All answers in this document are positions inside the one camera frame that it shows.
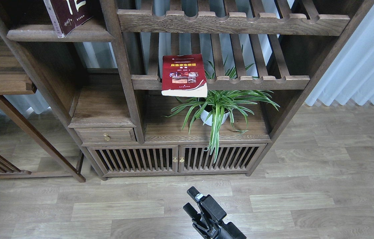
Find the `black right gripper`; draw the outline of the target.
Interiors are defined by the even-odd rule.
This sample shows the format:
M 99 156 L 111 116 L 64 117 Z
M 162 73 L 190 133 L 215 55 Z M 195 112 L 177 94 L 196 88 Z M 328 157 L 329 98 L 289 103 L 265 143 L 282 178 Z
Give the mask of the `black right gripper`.
M 227 213 L 210 194 L 204 196 L 195 187 L 188 189 L 187 194 L 197 203 L 200 213 L 190 203 L 186 203 L 183 209 L 191 217 L 193 228 L 204 239 L 246 239 L 232 222 L 225 224 L 222 221 Z

